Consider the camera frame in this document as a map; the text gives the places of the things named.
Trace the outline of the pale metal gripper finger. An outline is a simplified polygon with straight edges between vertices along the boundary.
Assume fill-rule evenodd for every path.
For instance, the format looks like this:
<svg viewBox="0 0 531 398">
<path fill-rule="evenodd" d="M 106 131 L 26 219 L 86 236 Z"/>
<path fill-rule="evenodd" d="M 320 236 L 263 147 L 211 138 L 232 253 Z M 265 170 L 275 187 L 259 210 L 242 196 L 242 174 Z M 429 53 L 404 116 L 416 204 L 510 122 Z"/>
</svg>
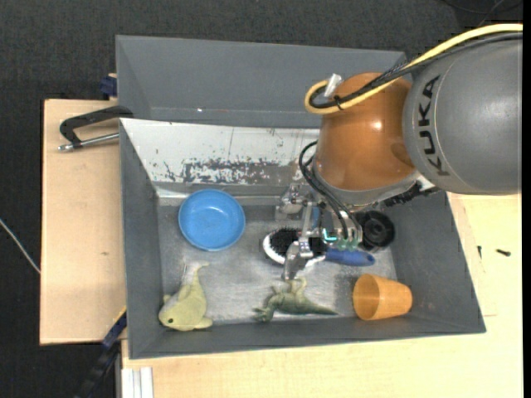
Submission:
<svg viewBox="0 0 531 398">
<path fill-rule="evenodd" d="M 285 253 L 285 261 L 284 261 L 284 268 L 283 268 L 283 274 L 282 279 L 284 281 L 288 281 L 293 279 L 299 268 L 298 263 L 300 262 L 300 248 L 299 248 L 299 242 L 294 241 L 287 249 Z"/>
<path fill-rule="evenodd" d="M 306 266 L 308 260 L 313 257 L 313 251 L 307 240 L 299 240 L 295 245 L 295 256 L 293 258 L 293 278 Z"/>
</svg>

